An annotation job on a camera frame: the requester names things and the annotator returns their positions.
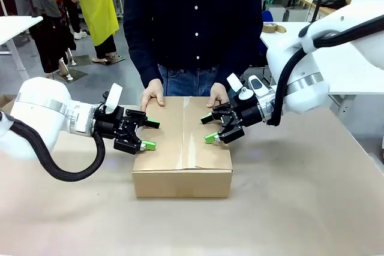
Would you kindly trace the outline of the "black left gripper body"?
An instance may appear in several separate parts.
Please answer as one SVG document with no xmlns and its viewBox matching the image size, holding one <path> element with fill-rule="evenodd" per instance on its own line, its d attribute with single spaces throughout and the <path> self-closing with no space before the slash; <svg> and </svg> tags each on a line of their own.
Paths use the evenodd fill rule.
<svg viewBox="0 0 384 256">
<path fill-rule="evenodd" d="M 95 111 L 95 132 L 102 138 L 123 139 L 130 141 L 136 138 L 137 110 L 125 109 L 117 106 L 110 114 L 106 113 L 106 108 L 98 108 Z"/>
</svg>

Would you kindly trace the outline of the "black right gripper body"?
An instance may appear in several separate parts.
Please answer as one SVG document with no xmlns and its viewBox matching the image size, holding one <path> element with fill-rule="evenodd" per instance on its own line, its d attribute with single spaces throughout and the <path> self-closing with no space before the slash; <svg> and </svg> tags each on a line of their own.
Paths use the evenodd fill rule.
<svg viewBox="0 0 384 256">
<path fill-rule="evenodd" d="M 263 121 L 258 102 L 233 104 L 233 111 L 243 127 L 250 127 Z"/>
</svg>

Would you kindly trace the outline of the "person's left hand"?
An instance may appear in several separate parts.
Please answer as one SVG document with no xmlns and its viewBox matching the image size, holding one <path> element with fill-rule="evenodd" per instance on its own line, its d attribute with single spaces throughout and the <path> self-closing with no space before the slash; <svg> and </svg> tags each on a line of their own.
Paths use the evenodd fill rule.
<svg viewBox="0 0 384 256">
<path fill-rule="evenodd" d="M 213 108 L 215 103 L 224 104 L 229 102 L 229 97 L 227 95 L 227 91 L 224 85 L 221 83 L 215 82 L 211 86 L 209 99 L 207 103 L 207 108 Z"/>
</svg>

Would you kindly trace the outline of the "person's right hand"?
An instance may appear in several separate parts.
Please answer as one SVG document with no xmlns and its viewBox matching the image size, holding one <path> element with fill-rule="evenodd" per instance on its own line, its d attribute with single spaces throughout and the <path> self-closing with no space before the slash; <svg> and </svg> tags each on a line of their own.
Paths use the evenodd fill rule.
<svg viewBox="0 0 384 256">
<path fill-rule="evenodd" d="M 165 106 L 163 95 L 163 84 L 160 79 L 153 79 L 149 82 L 148 87 L 142 93 L 140 101 L 140 110 L 145 112 L 149 101 L 155 98 L 160 107 Z"/>
</svg>

